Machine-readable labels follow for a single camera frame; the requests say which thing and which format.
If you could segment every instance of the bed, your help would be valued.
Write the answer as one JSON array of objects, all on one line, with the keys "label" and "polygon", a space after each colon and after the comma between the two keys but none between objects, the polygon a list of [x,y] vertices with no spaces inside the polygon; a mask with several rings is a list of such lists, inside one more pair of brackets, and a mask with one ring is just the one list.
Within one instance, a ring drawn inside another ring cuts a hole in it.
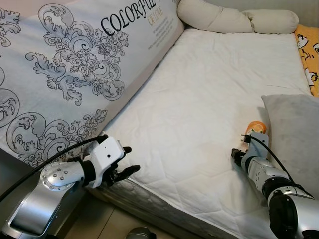
[{"label": "bed", "polygon": [[141,170],[97,197],[183,239],[275,238],[230,153],[269,126],[262,95],[310,95],[293,34],[184,31],[174,0],[16,2],[0,8],[1,149],[36,167],[104,129],[133,149],[119,170]]},{"label": "bed", "polygon": [[99,193],[203,238],[275,238],[230,156],[251,121],[268,125],[270,94],[310,94],[293,34],[187,29],[105,128],[133,149],[120,169],[140,172]]}]

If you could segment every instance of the gray pillow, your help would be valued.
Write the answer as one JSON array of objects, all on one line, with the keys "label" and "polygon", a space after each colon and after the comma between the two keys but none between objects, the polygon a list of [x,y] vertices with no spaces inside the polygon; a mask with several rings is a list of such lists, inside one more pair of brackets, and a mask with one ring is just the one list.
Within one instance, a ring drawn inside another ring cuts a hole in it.
[{"label": "gray pillow", "polygon": [[271,149],[293,180],[318,199],[319,98],[270,95],[262,99],[271,124]]}]

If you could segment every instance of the black object on floor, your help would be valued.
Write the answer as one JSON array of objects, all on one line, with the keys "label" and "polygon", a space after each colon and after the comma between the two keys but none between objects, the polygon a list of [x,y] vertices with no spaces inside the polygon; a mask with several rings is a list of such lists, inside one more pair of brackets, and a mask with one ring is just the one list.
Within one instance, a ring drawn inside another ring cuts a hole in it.
[{"label": "black object on floor", "polygon": [[125,239],[156,239],[156,234],[152,233],[148,228],[134,228]]},{"label": "black object on floor", "polygon": [[59,238],[55,235],[47,235],[45,239],[59,239]]}]

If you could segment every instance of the cartoon print fabric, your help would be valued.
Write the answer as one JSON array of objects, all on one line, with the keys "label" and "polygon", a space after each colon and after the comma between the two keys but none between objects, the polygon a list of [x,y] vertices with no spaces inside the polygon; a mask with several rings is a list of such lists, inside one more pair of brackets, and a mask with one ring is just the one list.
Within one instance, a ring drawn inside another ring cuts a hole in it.
[{"label": "cartoon print fabric", "polygon": [[319,28],[299,25],[295,35],[311,94],[319,97]]}]

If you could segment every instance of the orange object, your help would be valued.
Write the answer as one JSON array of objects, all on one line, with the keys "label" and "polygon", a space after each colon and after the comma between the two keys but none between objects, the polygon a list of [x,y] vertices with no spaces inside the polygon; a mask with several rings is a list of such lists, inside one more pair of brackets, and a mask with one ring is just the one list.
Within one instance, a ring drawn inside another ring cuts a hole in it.
[{"label": "orange object", "polygon": [[295,35],[310,92],[319,97],[319,28],[298,25]]},{"label": "orange object", "polygon": [[264,123],[259,121],[251,122],[245,132],[245,135],[250,135],[252,132],[265,134],[267,131],[267,127]]},{"label": "orange object", "polygon": [[[250,135],[252,132],[265,134],[266,131],[267,131],[267,127],[265,126],[264,123],[259,121],[254,121],[248,125],[245,135]],[[245,142],[241,143],[241,146],[240,146],[241,151],[247,152],[248,148],[249,148],[248,143],[245,143]]]}]

